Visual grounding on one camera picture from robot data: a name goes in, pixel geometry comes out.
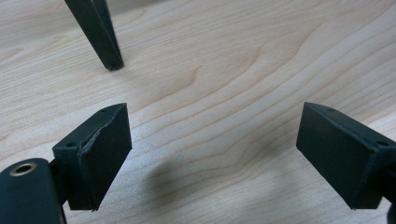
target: wood grain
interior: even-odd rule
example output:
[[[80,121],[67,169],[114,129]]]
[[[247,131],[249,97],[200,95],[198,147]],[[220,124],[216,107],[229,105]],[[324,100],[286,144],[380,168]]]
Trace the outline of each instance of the wood grain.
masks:
[[[70,223],[386,223],[351,211],[295,148],[303,102],[396,139],[396,5],[108,2],[108,73],[64,2],[0,2],[0,169],[128,104],[134,149],[99,211]]]

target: round hole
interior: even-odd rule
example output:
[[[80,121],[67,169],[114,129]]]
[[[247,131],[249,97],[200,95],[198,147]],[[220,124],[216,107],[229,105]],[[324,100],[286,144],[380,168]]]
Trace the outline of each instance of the round hole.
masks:
[[[67,143],[66,146],[67,147],[75,147],[77,143],[75,142],[71,142],[71,143]]]
[[[383,142],[383,141],[376,141],[379,145],[381,145],[381,146],[384,146],[384,147],[387,147],[387,146],[389,146],[389,144],[388,143],[386,143],[386,142]]]
[[[34,162],[28,162],[22,165],[15,167],[9,172],[12,176],[26,175],[32,172],[37,167],[37,164]]]

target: light wood surface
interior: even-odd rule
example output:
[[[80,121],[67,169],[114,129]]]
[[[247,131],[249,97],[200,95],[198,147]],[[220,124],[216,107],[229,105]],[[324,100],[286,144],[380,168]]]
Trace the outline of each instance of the light wood surface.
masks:
[[[69,223],[386,223],[296,149],[303,102],[396,139],[394,1],[108,1],[107,72],[62,0],[0,1],[0,169],[128,104],[134,149]]]

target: black leg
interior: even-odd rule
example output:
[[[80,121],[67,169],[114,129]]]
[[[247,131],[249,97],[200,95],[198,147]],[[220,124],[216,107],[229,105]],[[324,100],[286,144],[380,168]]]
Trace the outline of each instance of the black leg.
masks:
[[[123,67],[106,0],[64,0],[106,69]]]

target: metal ring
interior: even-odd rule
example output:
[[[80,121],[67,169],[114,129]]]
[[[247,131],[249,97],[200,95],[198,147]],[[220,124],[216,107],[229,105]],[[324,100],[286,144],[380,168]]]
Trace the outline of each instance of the metal ring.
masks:
[[[32,172],[37,167],[35,162],[26,162],[12,169],[9,174],[12,176],[26,175]]]

